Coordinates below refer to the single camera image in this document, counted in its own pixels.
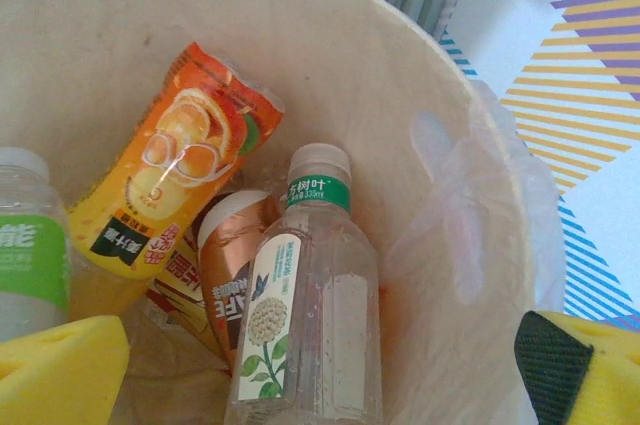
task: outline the metallic can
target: metallic can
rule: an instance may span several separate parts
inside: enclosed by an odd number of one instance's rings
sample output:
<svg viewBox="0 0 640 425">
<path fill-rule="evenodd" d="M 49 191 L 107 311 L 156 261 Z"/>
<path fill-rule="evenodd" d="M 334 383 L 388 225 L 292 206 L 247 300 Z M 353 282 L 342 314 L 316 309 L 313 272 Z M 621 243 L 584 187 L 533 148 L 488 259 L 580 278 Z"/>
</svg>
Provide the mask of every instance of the metallic can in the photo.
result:
<svg viewBox="0 0 640 425">
<path fill-rule="evenodd" d="M 229 195 L 204 217 L 198 233 L 200 279 L 207 316 L 229 365 L 235 363 L 249 266 L 264 231 L 279 218 L 267 192 Z"/>
</svg>

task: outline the orange packaging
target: orange packaging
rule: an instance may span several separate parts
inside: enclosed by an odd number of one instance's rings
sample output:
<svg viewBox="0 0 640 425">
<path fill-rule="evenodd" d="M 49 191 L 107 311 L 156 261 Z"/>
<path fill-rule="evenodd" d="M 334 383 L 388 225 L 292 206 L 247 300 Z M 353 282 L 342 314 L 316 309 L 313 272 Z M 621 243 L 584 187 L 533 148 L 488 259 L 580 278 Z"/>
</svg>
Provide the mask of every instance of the orange packaging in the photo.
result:
<svg viewBox="0 0 640 425">
<path fill-rule="evenodd" d="M 72 280 L 73 319 L 119 314 L 144 295 L 198 212 L 274 132 L 282 108 L 192 43 L 135 136 L 70 212 L 91 264 Z"/>
</svg>

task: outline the green label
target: green label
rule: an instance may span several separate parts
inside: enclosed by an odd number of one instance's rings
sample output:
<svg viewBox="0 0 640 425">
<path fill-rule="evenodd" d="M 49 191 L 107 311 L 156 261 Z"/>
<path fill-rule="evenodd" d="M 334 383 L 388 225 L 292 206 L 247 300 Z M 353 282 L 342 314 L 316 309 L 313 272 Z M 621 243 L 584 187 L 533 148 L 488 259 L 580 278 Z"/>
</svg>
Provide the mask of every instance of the green label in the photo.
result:
<svg viewBox="0 0 640 425">
<path fill-rule="evenodd" d="M 287 199 L 287 207 L 306 200 L 322 200 L 351 211 L 349 187 L 326 175 L 308 175 L 291 182 Z"/>
<path fill-rule="evenodd" d="M 0 291 L 67 310 L 69 262 L 58 222 L 39 215 L 0 216 Z"/>
</svg>

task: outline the bottle cap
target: bottle cap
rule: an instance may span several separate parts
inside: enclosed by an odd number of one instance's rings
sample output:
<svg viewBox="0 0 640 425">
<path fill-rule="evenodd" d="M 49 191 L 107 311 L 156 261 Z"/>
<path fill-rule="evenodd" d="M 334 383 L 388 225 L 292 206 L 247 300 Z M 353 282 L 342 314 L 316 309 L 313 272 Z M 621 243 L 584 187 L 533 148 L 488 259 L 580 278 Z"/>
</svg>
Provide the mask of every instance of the bottle cap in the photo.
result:
<svg viewBox="0 0 640 425">
<path fill-rule="evenodd" d="M 341 148 L 328 143 L 310 143 L 300 147 L 291 157 L 289 174 L 296 168 L 308 164 L 333 165 L 343 170 L 351 178 L 349 157 Z"/>
<path fill-rule="evenodd" d="M 198 231 L 198 248 L 202 248 L 209 238 L 209 235 L 218 228 L 222 222 L 236 213 L 250 207 L 254 203 L 261 202 L 269 196 L 268 192 L 262 190 L 242 190 L 232 193 L 209 210 L 202 220 Z"/>
<path fill-rule="evenodd" d="M 0 167 L 19 167 L 49 182 L 49 167 L 40 155 L 24 148 L 0 147 Z"/>
</svg>

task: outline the empty bottle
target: empty bottle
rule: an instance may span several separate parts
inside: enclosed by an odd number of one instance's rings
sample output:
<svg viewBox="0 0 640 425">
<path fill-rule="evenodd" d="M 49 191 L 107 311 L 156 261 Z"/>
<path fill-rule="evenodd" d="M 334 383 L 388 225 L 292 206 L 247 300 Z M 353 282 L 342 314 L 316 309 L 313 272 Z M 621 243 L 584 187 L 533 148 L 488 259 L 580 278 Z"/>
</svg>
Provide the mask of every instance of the empty bottle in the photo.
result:
<svg viewBox="0 0 640 425">
<path fill-rule="evenodd" d="M 67 321 L 67 216 L 47 164 L 0 148 L 0 341 Z"/>
<path fill-rule="evenodd" d="M 382 423 L 377 255 L 350 181 L 339 148 L 294 154 L 251 267 L 225 425 Z"/>
</svg>

